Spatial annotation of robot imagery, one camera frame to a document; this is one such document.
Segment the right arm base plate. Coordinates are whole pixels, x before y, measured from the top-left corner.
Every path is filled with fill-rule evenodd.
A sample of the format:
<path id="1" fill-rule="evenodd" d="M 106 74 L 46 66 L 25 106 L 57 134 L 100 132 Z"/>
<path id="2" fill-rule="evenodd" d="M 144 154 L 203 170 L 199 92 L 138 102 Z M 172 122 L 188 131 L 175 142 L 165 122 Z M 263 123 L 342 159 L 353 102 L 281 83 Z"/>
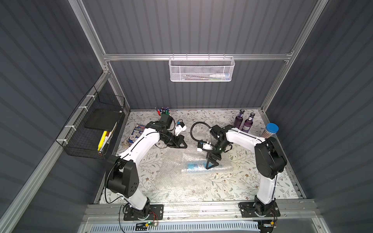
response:
<path id="1" fill-rule="evenodd" d="M 280 217 L 280 211 L 276 201 L 269 204 L 262 204 L 261 202 L 240 202 L 238 207 L 243 218 L 250 217 Z"/>

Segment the clear bubble wrap sheet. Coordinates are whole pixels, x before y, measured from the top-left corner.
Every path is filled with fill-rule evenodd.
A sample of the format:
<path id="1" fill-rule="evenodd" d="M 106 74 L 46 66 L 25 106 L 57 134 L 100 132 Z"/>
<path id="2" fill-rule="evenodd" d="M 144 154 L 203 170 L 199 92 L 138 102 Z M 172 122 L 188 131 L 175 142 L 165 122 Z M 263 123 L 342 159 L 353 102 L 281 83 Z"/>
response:
<path id="1" fill-rule="evenodd" d="M 196 216 L 202 202 L 223 201 L 225 192 L 231 191 L 230 178 L 235 175 L 230 161 L 203 172 L 187 172 L 188 163 L 207 163 L 203 155 L 186 152 L 167 156 L 149 187 L 148 197 L 172 210 Z"/>

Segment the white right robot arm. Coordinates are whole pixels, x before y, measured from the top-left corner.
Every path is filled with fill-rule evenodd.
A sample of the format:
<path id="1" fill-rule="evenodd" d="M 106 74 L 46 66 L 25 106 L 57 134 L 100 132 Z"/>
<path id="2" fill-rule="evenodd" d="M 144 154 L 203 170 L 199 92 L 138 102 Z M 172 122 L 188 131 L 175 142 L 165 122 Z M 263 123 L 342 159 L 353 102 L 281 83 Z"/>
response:
<path id="1" fill-rule="evenodd" d="M 215 143 L 203 140 L 198 142 L 198 149 L 207 152 L 206 169 L 217 167 L 221 160 L 221 154 L 227 152 L 226 148 L 233 144 L 238 144 L 253 152 L 256 169 L 260 174 L 260 184 L 254 197 L 252 209 L 259 217 L 274 214 L 277 178 L 287 165 L 287 160 L 278 141 L 273 137 L 253 136 L 232 125 L 223 128 L 215 125 L 210 128 L 210 134 L 215 139 Z"/>

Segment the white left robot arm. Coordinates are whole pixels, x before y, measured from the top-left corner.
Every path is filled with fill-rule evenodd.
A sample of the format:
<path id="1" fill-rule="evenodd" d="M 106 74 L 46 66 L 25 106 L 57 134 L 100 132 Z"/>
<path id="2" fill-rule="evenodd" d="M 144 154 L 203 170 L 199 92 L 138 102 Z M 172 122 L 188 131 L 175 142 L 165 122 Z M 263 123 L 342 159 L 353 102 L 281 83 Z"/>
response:
<path id="1" fill-rule="evenodd" d="M 158 141 L 164 142 L 168 148 L 187 148 L 184 136 L 180 134 L 186 130 L 186 125 L 181 121 L 176 124 L 174 132 L 171 132 L 173 122 L 170 115 L 162 115 L 158 121 L 149 122 L 140 137 L 126 151 L 119 156 L 112 155 L 107 160 L 105 188 L 120 194 L 134 217 L 145 219 L 150 212 L 149 198 L 138 190 L 138 166 L 144 156 Z"/>

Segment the blue glass bottle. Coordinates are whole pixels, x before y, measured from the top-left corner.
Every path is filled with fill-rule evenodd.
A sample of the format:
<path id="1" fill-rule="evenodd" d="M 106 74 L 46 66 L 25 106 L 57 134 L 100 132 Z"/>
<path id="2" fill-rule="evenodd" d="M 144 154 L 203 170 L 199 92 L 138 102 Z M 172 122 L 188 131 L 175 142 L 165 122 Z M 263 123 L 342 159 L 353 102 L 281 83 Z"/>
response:
<path id="1" fill-rule="evenodd" d="M 206 163 L 188 163 L 187 172 L 203 172 L 206 170 Z"/>

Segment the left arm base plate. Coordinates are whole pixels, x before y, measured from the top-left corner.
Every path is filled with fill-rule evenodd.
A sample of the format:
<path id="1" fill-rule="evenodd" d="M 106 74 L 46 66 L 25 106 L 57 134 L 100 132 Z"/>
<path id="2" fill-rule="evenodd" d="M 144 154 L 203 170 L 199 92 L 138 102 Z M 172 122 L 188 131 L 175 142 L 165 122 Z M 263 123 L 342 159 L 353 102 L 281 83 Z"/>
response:
<path id="1" fill-rule="evenodd" d="M 135 220 L 162 220 L 164 214 L 164 205 L 162 204 L 150 204 L 145 205 L 143 210 L 137 210 L 130 206 L 125 206 L 121 210 L 124 221 L 135 221 Z"/>

